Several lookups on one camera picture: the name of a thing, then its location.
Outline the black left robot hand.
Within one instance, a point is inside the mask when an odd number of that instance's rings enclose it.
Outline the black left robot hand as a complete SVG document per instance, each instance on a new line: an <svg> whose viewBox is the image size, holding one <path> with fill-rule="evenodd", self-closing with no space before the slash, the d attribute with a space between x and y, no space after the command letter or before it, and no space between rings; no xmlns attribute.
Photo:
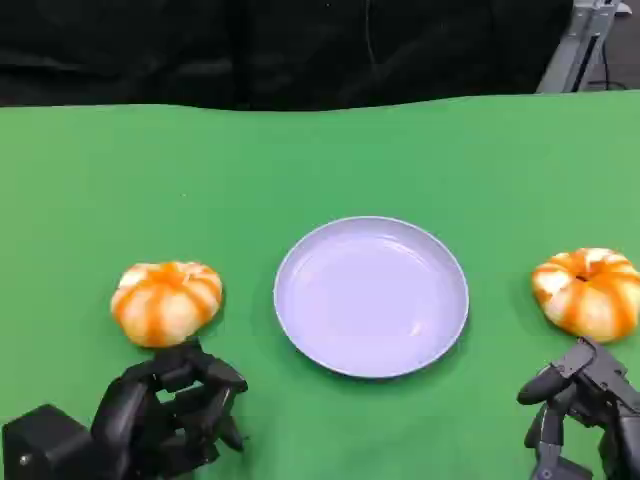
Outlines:
<svg viewBox="0 0 640 480"><path fill-rule="evenodd" d="M246 380L196 339L160 349L113 380L90 433L98 479L175 479L214 462L222 441L241 452L231 415Z"/></svg>

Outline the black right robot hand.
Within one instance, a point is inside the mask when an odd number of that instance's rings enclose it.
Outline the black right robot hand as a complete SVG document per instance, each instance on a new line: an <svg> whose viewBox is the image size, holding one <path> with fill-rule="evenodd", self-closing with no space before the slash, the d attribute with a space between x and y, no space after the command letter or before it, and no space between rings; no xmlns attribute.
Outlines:
<svg viewBox="0 0 640 480"><path fill-rule="evenodd" d="M519 391L521 405L540 404L524 444L535 451L532 479L591 479L591 470L562 456L564 420L603 430L598 445L608 479L639 477L639 392L627 368L602 345L580 337Z"/></svg>

